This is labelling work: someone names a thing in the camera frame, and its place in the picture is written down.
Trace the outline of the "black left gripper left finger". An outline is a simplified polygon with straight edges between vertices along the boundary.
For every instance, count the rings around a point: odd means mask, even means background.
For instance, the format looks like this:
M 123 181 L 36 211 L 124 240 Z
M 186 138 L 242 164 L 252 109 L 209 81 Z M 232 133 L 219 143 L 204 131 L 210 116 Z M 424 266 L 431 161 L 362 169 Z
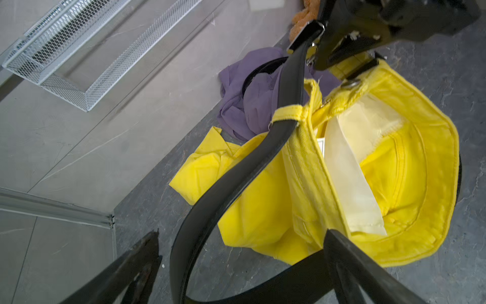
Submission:
M 148 303 L 161 265 L 159 232 L 151 231 L 63 303 Z

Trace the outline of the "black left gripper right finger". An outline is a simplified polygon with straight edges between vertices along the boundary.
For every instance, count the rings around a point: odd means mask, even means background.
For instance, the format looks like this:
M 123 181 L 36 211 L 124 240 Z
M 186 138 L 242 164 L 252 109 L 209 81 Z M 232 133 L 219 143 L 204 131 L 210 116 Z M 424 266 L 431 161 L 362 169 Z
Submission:
M 325 236 L 323 250 L 339 303 L 425 303 L 335 229 Z

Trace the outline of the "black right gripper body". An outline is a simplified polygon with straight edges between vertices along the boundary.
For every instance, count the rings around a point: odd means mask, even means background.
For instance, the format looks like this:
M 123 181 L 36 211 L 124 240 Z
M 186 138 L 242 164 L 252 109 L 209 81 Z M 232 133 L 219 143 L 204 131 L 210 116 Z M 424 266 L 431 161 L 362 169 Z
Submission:
M 394 41 L 452 36 L 479 18 L 476 1 L 322 1 L 318 21 L 325 30 L 314 67 L 326 70 Z

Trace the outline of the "black leather belt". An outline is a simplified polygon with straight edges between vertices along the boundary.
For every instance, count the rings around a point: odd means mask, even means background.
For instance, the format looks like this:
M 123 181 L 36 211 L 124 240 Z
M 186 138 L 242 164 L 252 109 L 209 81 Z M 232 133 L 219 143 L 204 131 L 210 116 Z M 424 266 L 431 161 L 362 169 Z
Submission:
M 291 44 L 287 61 L 281 69 L 276 111 L 288 106 L 304 106 L 309 102 L 306 79 L 317 81 L 322 95 L 328 96 L 336 88 L 356 87 L 358 77 L 382 61 L 370 62 L 367 51 L 364 51 L 326 70 L 315 69 L 315 54 L 324 30 L 323 24 L 313 21 Z M 273 116 L 269 131 L 243 146 L 224 142 L 219 129 L 211 131 L 171 181 L 173 189 L 192 205 L 177 234 L 170 257 L 170 283 L 175 303 L 191 303 L 187 296 L 189 279 L 212 230 L 218 228 L 217 220 L 296 131 L 296 119 L 274 122 Z M 329 291 L 334 291 L 323 247 L 288 265 L 289 268 L 278 276 L 228 298 L 227 302 L 315 303 Z

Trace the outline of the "yellow trousers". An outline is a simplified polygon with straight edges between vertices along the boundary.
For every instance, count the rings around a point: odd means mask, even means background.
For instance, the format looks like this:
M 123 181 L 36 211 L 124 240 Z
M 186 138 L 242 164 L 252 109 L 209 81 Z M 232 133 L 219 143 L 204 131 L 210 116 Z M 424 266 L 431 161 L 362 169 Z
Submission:
M 434 254 L 458 190 L 449 117 L 384 61 L 356 87 L 305 90 L 307 104 L 273 116 L 296 119 L 294 134 L 217 220 L 224 243 L 293 265 L 336 229 L 382 267 Z

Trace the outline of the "brown teddy bear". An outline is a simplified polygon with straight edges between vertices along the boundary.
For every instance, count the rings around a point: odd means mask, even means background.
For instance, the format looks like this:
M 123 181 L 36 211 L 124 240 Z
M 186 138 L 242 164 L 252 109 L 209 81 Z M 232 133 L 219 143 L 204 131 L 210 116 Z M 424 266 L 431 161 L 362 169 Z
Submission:
M 292 21 L 292 29 L 289 33 L 289 41 L 292 42 L 297 35 L 303 30 L 308 22 L 318 18 L 320 0 L 303 0 L 304 8 L 297 13 Z

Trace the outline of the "purple garment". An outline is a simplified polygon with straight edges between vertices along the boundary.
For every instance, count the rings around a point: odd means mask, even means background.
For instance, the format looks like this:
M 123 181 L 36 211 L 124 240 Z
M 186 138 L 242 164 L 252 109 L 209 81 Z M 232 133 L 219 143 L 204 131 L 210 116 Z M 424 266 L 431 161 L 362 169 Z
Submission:
M 278 81 L 283 65 L 272 74 L 259 73 L 245 95 L 241 93 L 242 85 L 255 68 L 282 57 L 287 57 L 287 54 L 281 48 L 257 49 L 219 73 L 221 101 L 217 120 L 232 137 L 246 142 L 268 131 L 277 109 Z

